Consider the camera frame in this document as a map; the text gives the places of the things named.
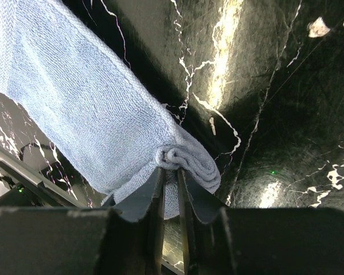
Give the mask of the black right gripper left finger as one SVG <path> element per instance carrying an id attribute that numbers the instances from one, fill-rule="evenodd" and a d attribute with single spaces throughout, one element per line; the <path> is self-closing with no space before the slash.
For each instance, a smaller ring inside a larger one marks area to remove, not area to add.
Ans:
<path id="1" fill-rule="evenodd" d="M 113 207 L 35 207 L 0 196 L 0 274 L 160 274 L 165 171 Z"/>

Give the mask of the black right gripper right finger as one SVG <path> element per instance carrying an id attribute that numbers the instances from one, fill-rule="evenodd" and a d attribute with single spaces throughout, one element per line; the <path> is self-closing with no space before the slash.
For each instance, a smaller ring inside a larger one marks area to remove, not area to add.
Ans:
<path id="1" fill-rule="evenodd" d="M 344 274 L 344 212 L 231 209 L 178 171 L 186 274 Z"/>

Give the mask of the blue white bear towel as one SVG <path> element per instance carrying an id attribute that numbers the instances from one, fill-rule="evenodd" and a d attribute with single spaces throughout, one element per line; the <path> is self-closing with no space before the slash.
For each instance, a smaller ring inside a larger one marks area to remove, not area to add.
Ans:
<path id="1" fill-rule="evenodd" d="M 202 144 L 61 1 L 0 1 L 0 93 L 19 103 L 88 183 L 115 203 L 167 170 L 165 218 L 183 168 L 221 183 Z"/>

